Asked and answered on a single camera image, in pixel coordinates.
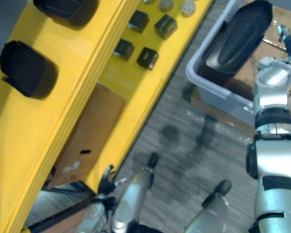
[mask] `black rubber cap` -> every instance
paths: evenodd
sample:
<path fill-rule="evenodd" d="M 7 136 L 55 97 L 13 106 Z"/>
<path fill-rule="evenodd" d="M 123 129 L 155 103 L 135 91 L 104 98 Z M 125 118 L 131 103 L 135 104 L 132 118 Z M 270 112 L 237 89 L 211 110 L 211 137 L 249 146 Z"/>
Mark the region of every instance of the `black rubber cap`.
<path fill-rule="evenodd" d="M 5 82 L 27 97 L 43 98 L 57 79 L 56 65 L 21 41 L 7 43 L 0 55 Z"/>
<path fill-rule="evenodd" d="M 152 153 L 147 163 L 147 167 L 154 169 L 158 160 L 159 160 L 159 154 L 157 154 L 156 152 Z"/>
<path fill-rule="evenodd" d="M 74 27 L 84 26 L 98 6 L 97 0 L 33 0 L 33 3 L 47 16 Z"/>
<path fill-rule="evenodd" d="M 213 199 L 216 196 L 225 196 L 232 187 L 232 183 L 229 180 L 221 181 L 215 188 L 213 193 L 211 193 L 202 203 L 203 208 L 207 208 L 207 206 L 212 203 Z"/>
<path fill-rule="evenodd" d="M 232 183 L 229 180 L 221 181 L 215 188 L 214 193 L 218 193 L 221 196 L 225 196 L 232 187 Z"/>
<path fill-rule="evenodd" d="M 257 149 L 254 143 L 248 144 L 246 156 L 246 171 L 254 179 L 258 179 Z"/>

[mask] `black object in bin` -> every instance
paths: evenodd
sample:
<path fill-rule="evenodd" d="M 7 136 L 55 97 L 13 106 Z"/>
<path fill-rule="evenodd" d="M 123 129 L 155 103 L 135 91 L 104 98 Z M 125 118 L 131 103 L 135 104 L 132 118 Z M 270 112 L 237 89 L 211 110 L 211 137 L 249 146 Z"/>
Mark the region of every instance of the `black object in bin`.
<path fill-rule="evenodd" d="M 240 8 L 206 50 L 197 73 L 223 85 L 258 47 L 273 18 L 272 5 L 256 0 Z"/>
<path fill-rule="evenodd" d="M 33 0 L 47 16 L 66 21 L 71 26 L 84 26 L 96 11 L 97 0 Z"/>
<path fill-rule="evenodd" d="M 57 79 L 56 65 L 20 41 L 6 44 L 0 55 L 3 80 L 27 97 L 47 96 Z"/>

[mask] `gray plastic bin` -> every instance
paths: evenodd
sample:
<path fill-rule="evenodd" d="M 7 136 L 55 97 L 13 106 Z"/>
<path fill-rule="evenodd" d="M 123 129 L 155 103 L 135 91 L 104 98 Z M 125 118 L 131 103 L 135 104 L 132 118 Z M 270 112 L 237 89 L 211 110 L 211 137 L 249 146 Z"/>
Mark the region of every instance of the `gray plastic bin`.
<path fill-rule="evenodd" d="M 186 76 L 194 83 L 199 91 L 200 98 L 220 110 L 230 114 L 231 116 L 254 126 L 253 102 L 241 97 L 230 90 L 225 89 L 201 76 L 197 72 L 198 65 L 202 59 L 202 55 L 210 45 L 222 24 L 229 22 L 238 9 L 242 6 L 244 0 L 230 0 L 224 11 L 221 13 L 207 36 L 203 40 L 199 49 L 194 53 L 186 66 Z"/>

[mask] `gray round knob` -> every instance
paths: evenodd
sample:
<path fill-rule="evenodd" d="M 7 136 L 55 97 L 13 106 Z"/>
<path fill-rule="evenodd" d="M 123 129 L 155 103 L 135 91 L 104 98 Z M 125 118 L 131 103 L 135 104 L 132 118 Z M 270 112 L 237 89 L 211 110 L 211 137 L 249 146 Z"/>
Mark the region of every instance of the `gray round knob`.
<path fill-rule="evenodd" d="M 191 16 L 195 12 L 196 6 L 193 0 L 185 1 L 181 6 L 181 13 L 183 16 Z"/>
<path fill-rule="evenodd" d="M 146 4 L 150 4 L 150 3 L 153 3 L 153 2 L 155 2 L 155 0 L 144 0 L 144 3 L 146 3 Z"/>
<path fill-rule="evenodd" d="M 169 11 L 173 8 L 173 0 L 160 0 L 161 11 Z"/>

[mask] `cardboard box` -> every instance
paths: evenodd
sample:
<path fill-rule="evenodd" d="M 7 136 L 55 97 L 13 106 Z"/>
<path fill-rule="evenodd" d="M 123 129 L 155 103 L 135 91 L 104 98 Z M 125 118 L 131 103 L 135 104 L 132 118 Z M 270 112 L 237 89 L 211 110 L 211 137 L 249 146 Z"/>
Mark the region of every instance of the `cardboard box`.
<path fill-rule="evenodd" d="M 124 105 L 121 97 L 99 83 L 96 85 L 45 183 L 46 187 L 87 177 Z"/>
<path fill-rule="evenodd" d="M 291 28 L 291 11 L 273 6 L 273 21 L 265 33 L 265 38 L 272 41 L 274 44 L 277 44 L 277 47 L 261 42 L 259 47 L 242 66 L 239 72 L 223 87 L 245 97 L 248 100 L 253 100 L 252 88 L 254 85 L 255 76 L 257 74 L 259 61 L 265 56 L 275 57 L 278 59 L 285 59 L 287 57 L 287 53 L 282 50 L 285 45 L 283 42 L 280 42 L 277 32 L 277 26 L 280 24 Z"/>

